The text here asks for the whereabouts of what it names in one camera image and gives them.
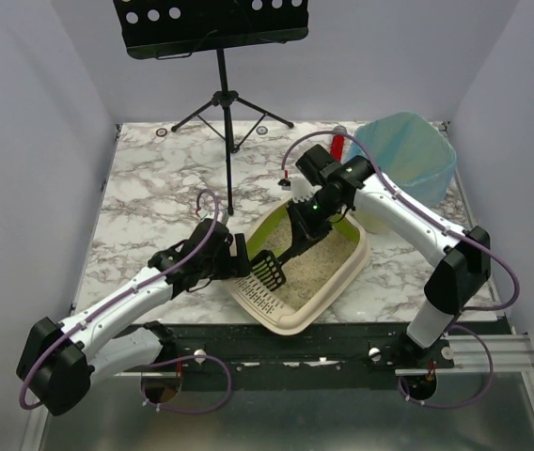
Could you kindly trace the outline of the bin with blue bag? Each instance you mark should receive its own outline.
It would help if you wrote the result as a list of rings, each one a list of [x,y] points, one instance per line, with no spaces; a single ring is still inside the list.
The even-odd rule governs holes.
[[[425,118],[396,113],[360,126],[354,137],[415,200],[429,208],[443,202],[455,172],[456,151]]]

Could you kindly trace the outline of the beige green litter box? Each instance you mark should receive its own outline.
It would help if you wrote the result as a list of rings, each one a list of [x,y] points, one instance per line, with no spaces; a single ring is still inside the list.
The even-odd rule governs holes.
[[[224,286],[251,317],[279,335],[302,332],[351,284],[369,261],[364,228],[338,216],[327,238],[283,266],[286,283],[271,291],[251,274]]]

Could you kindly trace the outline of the black litter scoop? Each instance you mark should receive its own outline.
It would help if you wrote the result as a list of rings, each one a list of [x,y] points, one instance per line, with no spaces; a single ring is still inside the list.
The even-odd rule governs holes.
[[[266,288],[275,291],[287,282],[283,266],[300,255],[300,251],[292,248],[284,251],[279,257],[274,251],[263,249],[250,260],[251,272]]]

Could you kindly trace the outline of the red microphone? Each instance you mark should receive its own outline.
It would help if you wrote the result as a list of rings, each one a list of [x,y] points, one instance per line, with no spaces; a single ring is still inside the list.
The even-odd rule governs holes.
[[[345,134],[347,130],[344,126],[338,125],[333,129],[329,153],[338,162],[341,161],[345,147]]]

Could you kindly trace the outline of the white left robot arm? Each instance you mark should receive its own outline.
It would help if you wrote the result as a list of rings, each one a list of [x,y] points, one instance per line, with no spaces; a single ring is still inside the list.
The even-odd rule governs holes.
[[[156,322],[125,330],[150,310],[201,281],[228,280],[250,273],[245,236],[205,219],[192,235],[155,253],[116,292],[88,309],[54,322],[37,321],[26,339],[16,374],[25,410],[45,407],[54,416],[71,410],[90,388],[119,372],[153,365],[173,351],[168,330]]]

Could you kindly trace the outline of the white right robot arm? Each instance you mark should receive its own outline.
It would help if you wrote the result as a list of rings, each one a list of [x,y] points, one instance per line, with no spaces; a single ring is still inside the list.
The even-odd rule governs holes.
[[[377,173],[364,157],[340,163],[316,145],[296,166],[303,179],[291,184],[292,199],[286,206],[291,247],[280,256],[280,262],[298,257],[322,241],[339,212],[356,210],[377,216],[433,267],[424,287],[426,300],[404,338],[409,346],[429,348],[489,280],[488,232],[480,226],[466,230],[435,215],[386,175]]]

